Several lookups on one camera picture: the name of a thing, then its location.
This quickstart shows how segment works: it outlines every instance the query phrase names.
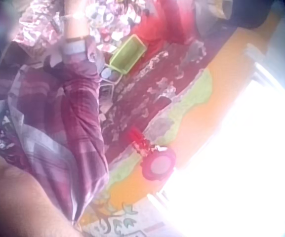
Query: orange surface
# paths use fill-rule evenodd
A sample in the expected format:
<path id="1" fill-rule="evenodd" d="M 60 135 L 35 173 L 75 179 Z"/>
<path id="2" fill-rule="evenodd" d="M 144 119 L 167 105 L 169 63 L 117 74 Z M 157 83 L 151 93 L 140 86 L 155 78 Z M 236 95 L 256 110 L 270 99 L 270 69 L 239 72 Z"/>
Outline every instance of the orange surface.
<path id="1" fill-rule="evenodd" d="M 206 104 L 193 107 L 187 113 L 176 139 L 170 144 L 177 155 L 177 168 L 182 168 L 214 134 L 231 104 L 248 83 L 253 62 L 244 55 L 246 45 L 251 43 L 265 53 L 278 22 L 279 17 L 271 13 L 259 29 L 237 29 L 209 64 L 213 78 L 211 98 Z M 125 180 L 109 189 L 110 204 L 121 209 L 123 202 L 135 203 L 147 193 L 156 192 L 162 184 L 144 179 L 138 165 Z"/>

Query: bright light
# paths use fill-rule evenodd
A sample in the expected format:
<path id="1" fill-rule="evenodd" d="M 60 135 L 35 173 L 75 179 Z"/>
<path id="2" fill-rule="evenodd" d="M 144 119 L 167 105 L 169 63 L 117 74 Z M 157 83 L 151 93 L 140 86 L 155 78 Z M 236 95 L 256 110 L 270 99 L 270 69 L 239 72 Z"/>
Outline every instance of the bright light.
<path id="1" fill-rule="evenodd" d="M 257 69 L 277 86 L 261 65 Z M 252 81 L 218 134 L 164 190 L 189 237 L 285 236 L 285 95 Z"/>

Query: skin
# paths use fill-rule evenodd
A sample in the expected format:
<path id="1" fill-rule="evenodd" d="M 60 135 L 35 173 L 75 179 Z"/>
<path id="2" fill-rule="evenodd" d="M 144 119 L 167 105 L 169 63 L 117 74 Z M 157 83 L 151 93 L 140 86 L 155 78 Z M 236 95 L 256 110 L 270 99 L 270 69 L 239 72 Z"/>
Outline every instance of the skin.
<path id="1" fill-rule="evenodd" d="M 85 0 L 65 0 L 66 14 L 84 11 Z M 85 19 L 69 18 L 67 39 L 89 35 Z M 0 237 L 81 237 L 52 205 L 38 181 L 0 157 Z"/>

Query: green plastic container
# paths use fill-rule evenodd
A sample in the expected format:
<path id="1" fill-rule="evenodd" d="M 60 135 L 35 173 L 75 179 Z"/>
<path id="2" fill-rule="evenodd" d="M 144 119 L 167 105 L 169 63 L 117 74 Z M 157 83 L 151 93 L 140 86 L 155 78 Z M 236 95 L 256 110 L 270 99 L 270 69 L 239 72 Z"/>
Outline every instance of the green plastic container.
<path id="1" fill-rule="evenodd" d="M 146 52 L 147 47 L 137 35 L 130 36 L 129 39 L 117 50 L 110 59 L 108 67 L 120 72 L 123 75 L 129 73 L 131 68 L 137 63 Z"/>

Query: purple plaid cloth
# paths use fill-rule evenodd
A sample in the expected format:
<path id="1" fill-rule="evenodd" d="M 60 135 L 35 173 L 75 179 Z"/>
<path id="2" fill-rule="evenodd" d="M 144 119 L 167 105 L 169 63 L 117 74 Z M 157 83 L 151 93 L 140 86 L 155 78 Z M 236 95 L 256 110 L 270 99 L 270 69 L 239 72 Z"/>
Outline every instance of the purple plaid cloth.
<path id="1" fill-rule="evenodd" d="M 100 78 L 88 60 L 96 47 L 89 39 L 86 46 L 87 52 L 64 55 L 64 78 L 25 66 L 15 79 L 0 72 L 0 115 L 9 110 L 26 170 L 72 222 L 108 181 L 98 118 Z"/>

